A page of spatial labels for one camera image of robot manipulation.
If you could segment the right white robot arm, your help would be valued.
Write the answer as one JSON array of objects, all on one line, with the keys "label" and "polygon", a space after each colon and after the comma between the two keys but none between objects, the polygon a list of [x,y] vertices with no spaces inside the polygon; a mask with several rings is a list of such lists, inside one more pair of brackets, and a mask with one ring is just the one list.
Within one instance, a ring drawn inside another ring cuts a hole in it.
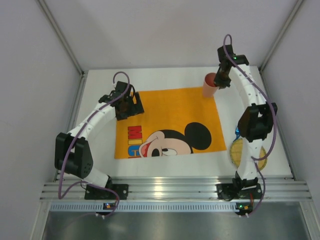
[{"label": "right white robot arm", "polygon": [[219,89],[235,85],[245,107],[237,124],[243,140],[240,165],[234,179],[243,185],[255,185],[258,181],[257,159],[263,141],[273,131],[278,107],[275,103],[268,103],[267,97],[257,86],[245,55],[234,54],[231,44],[218,48],[217,54],[219,68],[214,85]]}]

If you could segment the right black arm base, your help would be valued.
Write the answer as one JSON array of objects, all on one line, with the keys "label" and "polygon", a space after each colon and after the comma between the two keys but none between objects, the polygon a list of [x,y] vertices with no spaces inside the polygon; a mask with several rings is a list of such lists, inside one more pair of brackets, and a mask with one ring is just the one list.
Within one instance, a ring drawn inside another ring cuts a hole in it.
[{"label": "right black arm base", "polygon": [[260,199],[262,197],[262,188],[258,183],[258,178],[241,179],[236,173],[231,183],[219,183],[216,185],[218,199],[231,201],[233,199],[249,200],[251,197]]}]

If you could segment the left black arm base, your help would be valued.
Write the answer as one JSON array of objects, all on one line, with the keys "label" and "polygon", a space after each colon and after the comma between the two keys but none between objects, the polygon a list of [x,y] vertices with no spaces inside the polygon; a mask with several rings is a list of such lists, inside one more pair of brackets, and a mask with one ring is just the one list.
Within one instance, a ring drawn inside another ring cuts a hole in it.
[{"label": "left black arm base", "polygon": [[[85,200],[116,200],[117,197],[114,193],[98,189],[92,186],[87,186],[86,184],[80,184],[80,186],[85,190],[84,199]],[[107,183],[105,186],[118,194],[120,200],[126,200],[129,193],[128,184],[116,184]]]}]

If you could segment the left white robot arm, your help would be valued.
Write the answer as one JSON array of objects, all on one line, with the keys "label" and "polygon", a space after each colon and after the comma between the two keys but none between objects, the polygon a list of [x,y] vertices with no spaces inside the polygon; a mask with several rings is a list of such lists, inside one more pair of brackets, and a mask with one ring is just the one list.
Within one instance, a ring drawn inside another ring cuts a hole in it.
[{"label": "left white robot arm", "polygon": [[119,81],[110,94],[103,95],[93,111],[75,128],[59,133],[55,139],[54,167],[66,174],[105,188],[110,176],[94,166],[90,148],[101,130],[112,120],[126,120],[144,113],[138,92],[132,84]]}]

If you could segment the pink plastic cup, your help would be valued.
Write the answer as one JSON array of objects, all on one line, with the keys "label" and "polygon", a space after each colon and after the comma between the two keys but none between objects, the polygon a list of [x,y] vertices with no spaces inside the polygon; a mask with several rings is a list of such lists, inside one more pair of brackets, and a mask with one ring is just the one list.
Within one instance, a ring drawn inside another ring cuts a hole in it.
[{"label": "pink plastic cup", "polygon": [[211,98],[215,94],[215,92],[219,89],[214,83],[215,77],[216,77],[216,73],[214,72],[208,73],[205,76],[203,86],[202,86],[203,97]]}]

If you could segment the orange Mickey Mouse placemat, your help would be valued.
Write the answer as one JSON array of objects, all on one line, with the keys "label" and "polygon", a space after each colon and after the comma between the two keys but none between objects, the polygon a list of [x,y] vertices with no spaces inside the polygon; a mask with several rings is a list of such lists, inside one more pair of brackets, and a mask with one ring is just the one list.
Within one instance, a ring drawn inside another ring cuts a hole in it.
[{"label": "orange Mickey Mouse placemat", "polygon": [[141,91],[144,113],[116,123],[115,158],[221,152],[227,149],[214,97],[201,87]]}]

